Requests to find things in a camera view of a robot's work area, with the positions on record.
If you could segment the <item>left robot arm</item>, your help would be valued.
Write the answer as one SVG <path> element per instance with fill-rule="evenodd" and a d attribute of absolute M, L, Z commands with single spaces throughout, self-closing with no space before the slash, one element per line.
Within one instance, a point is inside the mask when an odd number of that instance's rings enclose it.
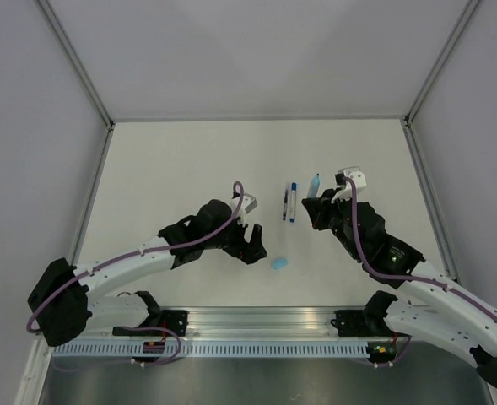
<path fill-rule="evenodd" d="M 32 314 L 26 328 L 57 347 L 82 332 L 111 327 L 126 335 L 135 328 L 144 336 L 161 326 L 158 303 L 149 292 L 126 298 L 111 292 L 155 273 L 169 272 L 198 260 L 205 251 L 221 250 L 250 265 L 267 256 L 262 226 L 245 237 L 248 214 L 257 206 L 250 194 L 230 202 L 211 200 L 197 214 L 163 228 L 140 247 L 91 264 L 72 265 L 64 257 L 51 262 L 30 293 Z"/>

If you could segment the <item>light blue highlighter pen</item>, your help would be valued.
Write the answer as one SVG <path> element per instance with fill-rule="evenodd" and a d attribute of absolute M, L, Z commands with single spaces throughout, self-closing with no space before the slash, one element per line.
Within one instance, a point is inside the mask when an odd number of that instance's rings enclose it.
<path fill-rule="evenodd" d="M 321 185 L 320 175 L 316 174 L 311 179 L 311 183 L 310 183 L 310 186 L 309 186 L 309 189 L 308 189 L 308 192 L 307 192 L 307 197 L 308 198 L 316 198 L 317 197 L 317 193 L 319 191 L 320 185 Z"/>

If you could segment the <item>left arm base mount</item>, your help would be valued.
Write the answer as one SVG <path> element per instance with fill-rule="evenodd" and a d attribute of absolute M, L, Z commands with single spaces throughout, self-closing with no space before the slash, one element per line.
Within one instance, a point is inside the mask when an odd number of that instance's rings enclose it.
<path fill-rule="evenodd" d="M 189 312 L 187 310 L 162 309 L 148 291 L 138 291 L 133 295 L 142 301 L 147 315 L 135 327 L 114 326 L 112 329 L 114 336 L 160 336 L 167 338 L 169 336 L 168 332 L 158 330 L 158 327 L 168 329 L 179 337 L 186 336 L 186 329 L 189 324 Z"/>

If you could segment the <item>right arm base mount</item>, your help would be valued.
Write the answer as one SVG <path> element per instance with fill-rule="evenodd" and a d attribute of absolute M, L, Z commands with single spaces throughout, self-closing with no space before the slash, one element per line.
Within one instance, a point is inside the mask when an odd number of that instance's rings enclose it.
<path fill-rule="evenodd" d="M 395 334 L 406 337 L 405 333 L 393 331 L 384 322 L 388 308 L 395 301 L 396 295 L 378 290 L 362 310 L 335 310 L 330 325 L 343 338 L 391 338 Z"/>

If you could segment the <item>light blue eraser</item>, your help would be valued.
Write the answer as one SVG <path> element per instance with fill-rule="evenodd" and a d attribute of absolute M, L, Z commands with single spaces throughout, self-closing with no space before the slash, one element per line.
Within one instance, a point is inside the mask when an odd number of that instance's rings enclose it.
<path fill-rule="evenodd" d="M 281 268 L 284 268 L 285 266 L 288 265 L 288 260 L 285 257 L 279 257 L 273 260 L 271 264 L 271 269 L 272 270 L 279 270 Z"/>

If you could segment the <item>white marker pen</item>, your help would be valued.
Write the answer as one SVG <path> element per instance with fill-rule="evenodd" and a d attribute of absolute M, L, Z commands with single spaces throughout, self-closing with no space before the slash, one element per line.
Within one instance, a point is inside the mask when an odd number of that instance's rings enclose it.
<path fill-rule="evenodd" d="M 292 188 L 289 199 L 289 222 L 294 223 L 296 220 L 296 203 L 297 203 L 297 190 Z"/>

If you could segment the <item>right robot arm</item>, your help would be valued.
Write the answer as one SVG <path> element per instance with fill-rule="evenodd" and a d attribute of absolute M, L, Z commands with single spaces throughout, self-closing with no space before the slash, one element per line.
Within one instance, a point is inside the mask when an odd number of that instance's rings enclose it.
<path fill-rule="evenodd" d="M 365 330 L 421 338 L 469 363 L 497 389 L 497 308 L 388 234 L 386 221 L 367 202 L 333 201 L 333 193 L 302 200 L 313 229 L 330 230 L 366 273 L 394 290 L 370 299 Z"/>

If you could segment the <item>purple gel pen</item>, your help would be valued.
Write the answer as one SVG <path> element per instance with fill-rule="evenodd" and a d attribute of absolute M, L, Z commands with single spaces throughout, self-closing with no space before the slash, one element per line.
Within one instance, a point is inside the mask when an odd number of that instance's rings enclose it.
<path fill-rule="evenodd" d="M 284 190 L 284 198 L 282 204 L 282 213 L 281 213 L 282 221 L 286 221 L 288 218 L 288 207 L 289 207 L 289 189 L 286 188 Z"/>

